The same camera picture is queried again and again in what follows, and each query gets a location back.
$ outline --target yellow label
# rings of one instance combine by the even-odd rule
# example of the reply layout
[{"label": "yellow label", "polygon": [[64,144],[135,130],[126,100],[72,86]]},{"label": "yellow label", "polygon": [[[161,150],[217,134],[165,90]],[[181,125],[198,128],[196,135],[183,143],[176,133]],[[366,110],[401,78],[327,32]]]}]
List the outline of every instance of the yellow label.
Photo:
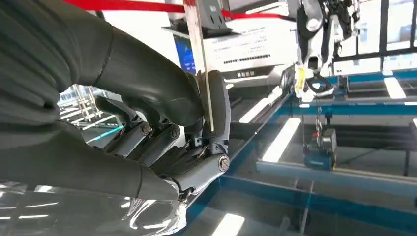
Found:
[{"label": "yellow label", "polygon": [[305,70],[304,67],[298,67],[298,79],[296,84],[296,90],[303,90],[304,89],[304,82],[305,82]]}]

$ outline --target glass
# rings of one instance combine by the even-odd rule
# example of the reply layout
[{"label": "glass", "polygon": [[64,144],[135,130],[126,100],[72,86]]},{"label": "glass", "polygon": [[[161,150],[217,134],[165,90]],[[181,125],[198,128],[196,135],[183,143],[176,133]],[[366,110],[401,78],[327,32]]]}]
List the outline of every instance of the glass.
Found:
[{"label": "glass", "polygon": [[384,57],[384,70],[417,68],[417,53]]},{"label": "glass", "polygon": [[360,54],[379,51],[380,19],[380,0],[367,1],[360,5]]},{"label": "glass", "polygon": [[380,71],[379,58],[339,61],[334,63],[334,75],[349,75]]},{"label": "glass", "polygon": [[390,0],[387,50],[410,47],[413,0]]},{"label": "glass", "polygon": [[0,235],[159,236],[186,225],[185,203],[0,180]]},{"label": "glass", "polygon": [[346,57],[356,54],[356,37],[350,37],[347,40],[340,43],[342,46],[339,56]]}]

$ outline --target white panel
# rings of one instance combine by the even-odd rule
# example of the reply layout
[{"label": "white panel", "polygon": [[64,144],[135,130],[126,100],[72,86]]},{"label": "white panel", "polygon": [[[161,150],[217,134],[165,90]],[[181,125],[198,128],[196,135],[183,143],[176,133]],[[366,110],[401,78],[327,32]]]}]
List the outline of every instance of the white panel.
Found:
[{"label": "white panel", "polygon": [[[164,0],[147,1],[165,3]],[[173,35],[161,29],[170,26],[166,12],[104,11],[103,14],[107,22],[139,39],[180,66]]]}]

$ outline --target red rope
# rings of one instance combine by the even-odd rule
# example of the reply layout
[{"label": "red rope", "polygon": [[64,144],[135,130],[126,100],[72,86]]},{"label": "red rope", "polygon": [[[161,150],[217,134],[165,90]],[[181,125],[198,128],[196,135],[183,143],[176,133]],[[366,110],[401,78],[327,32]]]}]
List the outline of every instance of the red rope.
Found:
[{"label": "red rope", "polygon": [[[184,6],[170,3],[157,3],[146,1],[133,0],[64,0],[74,6],[90,11],[107,11],[107,10],[127,10],[127,11],[163,11],[170,13],[184,13]],[[194,5],[196,0],[185,0],[188,5]],[[222,10],[224,17],[232,19],[243,18],[280,18],[284,20],[293,21],[294,19],[288,16],[272,13],[232,13],[227,10]]]},{"label": "red rope", "polygon": [[168,3],[130,0],[64,0],[86,11],[127,10],[184,13],[184,6]]}]

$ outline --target bolt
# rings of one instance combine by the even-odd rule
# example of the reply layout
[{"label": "bolt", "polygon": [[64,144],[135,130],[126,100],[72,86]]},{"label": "bolt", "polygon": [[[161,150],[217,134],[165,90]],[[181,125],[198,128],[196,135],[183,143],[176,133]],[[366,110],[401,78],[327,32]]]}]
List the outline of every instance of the bolt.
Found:
[{"label": "bolt", "polygon": [[226,156],[222,156],[219,161],[219,169],[221,172],[225,172],[229,168],[229,158]]},{"label": "bolt", "polygon": [[180,133],[180,130],[179,130],[178,126],[172,127],[172,129],[171,129],[171,137],[172,138],[176,139],[178,137],[179,133]]},{"label": "bolt", "polygon": [[141,134],[147,135],[150,132],[150,126],[149,124],[143,124],[141,127]]}]

